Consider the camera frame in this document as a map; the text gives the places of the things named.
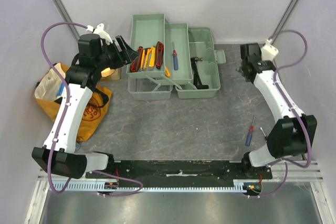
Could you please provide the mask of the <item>yellow black utility knife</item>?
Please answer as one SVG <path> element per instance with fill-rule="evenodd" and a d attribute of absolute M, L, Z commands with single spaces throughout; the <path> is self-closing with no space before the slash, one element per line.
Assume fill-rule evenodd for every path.
<path fill-rule="evenodd" d="M 144 48 L 142 50 L 141 64 L 140 64 L 140 69 L 139 69 L 140 71 L 142 71 L 142 69 L 143 69 L 143 65 L 144 65 L 144 61 L 145 61 L 145 56 L 146 56 L 146 51 L 147 51 L 146 48 Z"/>

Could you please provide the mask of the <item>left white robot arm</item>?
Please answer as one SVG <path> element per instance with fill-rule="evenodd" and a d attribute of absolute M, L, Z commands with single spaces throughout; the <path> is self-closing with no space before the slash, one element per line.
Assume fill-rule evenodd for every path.
<path fill-rule="evenodd" d="M 76 138 L 86 106 L 102 71 L 130 64 L 138 55 L 123 39 L 108 42 L 98 34 L 84 34 L 78 40 L 78 54 L 66 71 L 65 88 L 56 120 L 43 147 L 34 147 L 32 158 L 48 175 L 73 179 L 97 170 L 104 178 L 115 174 L 116 166 L 107 153 L 75 154 Z"/>

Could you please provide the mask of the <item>red black utility knife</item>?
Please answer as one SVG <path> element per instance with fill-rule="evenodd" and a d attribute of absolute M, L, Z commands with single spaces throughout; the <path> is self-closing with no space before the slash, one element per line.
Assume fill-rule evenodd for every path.
<path fill-rule="evenodd" d="M 137 49 L 137 53 L 138 53 L 137 57 L 133 60 L 133 62 L 131 63 L 131 66 L 130 66 L 130 71 L 131 72 L 138 72 L 139 69 L 140 69 L 142 55 L 143 55 L 143 47 L 142 46 L 140 46 Z"/>

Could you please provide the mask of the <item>green clear-lid toolbox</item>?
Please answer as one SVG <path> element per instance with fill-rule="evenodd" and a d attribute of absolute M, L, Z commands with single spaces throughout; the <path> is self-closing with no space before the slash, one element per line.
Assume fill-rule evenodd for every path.
<path fill-rule="evenodd" d="M 154 65 L 148 70 L 151 47 L 158 41 L 164 45 L 161 69 Z M 177 52 L 177 71 L 173 67 L 172 42 Z M 140 46 L 147 49 L 142 71 L 131 72 L 130 66 L 127 68 L 128 92 L 135 100 L 166 100 L 172 90 L 177 91 L 180 99 L 213 98 L 220 90 L 218 66 L 226 62 L 226 57 L 223 50 L 215 49 L 210 28 L 171 23 L 164 14 L 133 15 L 131 47 L 137 50 Z M 198 90 L 193 85 L 192 57 L 203 58 L 197 62 L 197 68 L 202 84 L 208 85 L 208 89 Z M 165 76 L 165 67 L 170 77 Z"/>

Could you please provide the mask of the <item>orange handled screwdriver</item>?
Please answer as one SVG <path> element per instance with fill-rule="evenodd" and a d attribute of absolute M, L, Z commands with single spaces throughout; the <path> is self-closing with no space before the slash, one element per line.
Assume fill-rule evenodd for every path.
<path fill-rule="evenodd" d="M 167 67 L 165 67 L 165 76 L 166 77 L 170 77 L 171 76 L 171 73 L 169 71 L 169 69 Z"/>

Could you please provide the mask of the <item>yellow handled pliers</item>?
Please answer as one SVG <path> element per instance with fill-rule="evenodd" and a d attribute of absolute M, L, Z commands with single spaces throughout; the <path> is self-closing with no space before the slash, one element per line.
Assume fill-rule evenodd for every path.
<path fill-rule="evenodd" d="M 266 133 L 265 133 L 265 131 L 263 130 L 262 127 L 260 127 L 260 130 L 261 130 L 261 132 L 262 132 L 262 134 L 263 134 L 265 140 L 267 140 L 267 135 L 266 135 Z"/>

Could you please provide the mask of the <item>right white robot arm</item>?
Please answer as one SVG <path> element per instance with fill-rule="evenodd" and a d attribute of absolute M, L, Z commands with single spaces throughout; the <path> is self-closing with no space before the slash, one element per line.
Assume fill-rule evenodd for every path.
<path fill-rule="evenodd" d="M 257 150 L 248 152 L 242 158 L 241 174 L 248 179 L 259 173 L 259 168 L 271 166 L 290 156 L 307 154 L 308 167 L 311 162 L 312 143 L 317 128 L 314 115 L 305 115 L 298 108 L 283 87 L 277 75 L 277 68 L 263 57 L 265 49 L 257 43 L 240 46 L 240 72 L 246 81 L 251 82 L 267 102 L 275 125 L 266 143 Z"/>

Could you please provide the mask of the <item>blue red screwdriver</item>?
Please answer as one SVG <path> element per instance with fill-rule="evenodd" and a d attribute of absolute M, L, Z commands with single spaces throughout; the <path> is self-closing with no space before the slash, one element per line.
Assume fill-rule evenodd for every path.
<path fill-rule="evenodd" d="M 251 144 L 251 140 L 252 140 L 253 132 L 254 132 L 255 118 L 256 118 L 256 116 L 254 116 L 253 121 L 251 123 L 251 126 L 250 126 L 249 131 L 248 131 L 247 136 L 246 136 L 246 141 L 245 141 L 246 146 L 250 146 L 250 144 Z"/>
<path fill-rule="evenodd" d="M 177 52 L 175 50 L 175 43 L 172 42 L 172 45 L 173 45 L 173 53 L 172 53 L 172 56 L 173 56 L 173 67 L 174 67 L 174 70 L 177 71 L 179 69 L 179 65 L 178 65 L 178 59 L 177 59 Z"/>

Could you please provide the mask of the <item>black handled tool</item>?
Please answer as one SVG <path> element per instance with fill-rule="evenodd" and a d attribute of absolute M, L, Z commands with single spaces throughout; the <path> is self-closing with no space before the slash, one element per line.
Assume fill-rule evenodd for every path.
<path fill-rule="evenodd" d="M 200 58 L 200 57 L 192 57 L 191 58 L 191 67 L 192 67 L 192 70 L 193 72 L 194 71 L 198 71 L 198 68 L 197 68 L 197 62 L 199 61 L 203 61 L 203 58 Z"/>

